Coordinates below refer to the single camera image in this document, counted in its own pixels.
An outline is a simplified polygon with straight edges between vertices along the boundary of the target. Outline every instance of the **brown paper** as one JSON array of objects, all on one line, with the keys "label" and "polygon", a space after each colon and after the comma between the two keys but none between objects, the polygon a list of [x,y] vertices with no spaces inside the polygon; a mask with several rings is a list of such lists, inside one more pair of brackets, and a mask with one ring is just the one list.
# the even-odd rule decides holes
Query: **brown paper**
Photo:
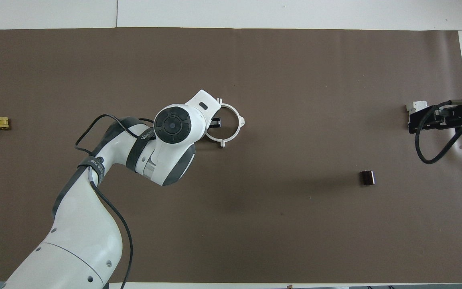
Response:
[{"label": "brown paper", "polygon": [[[92,119],[199,89],[245,118],[235,140],[198,142],[174,185],[123,166],[101,185],[132,230],[130,281],[462,282],[462,138],[425,165],[405,111],[462,96],[456,31],[178,28],[0,31],[0,280],[46,236]],[[425,132],[423,152],[449,137]]]}]

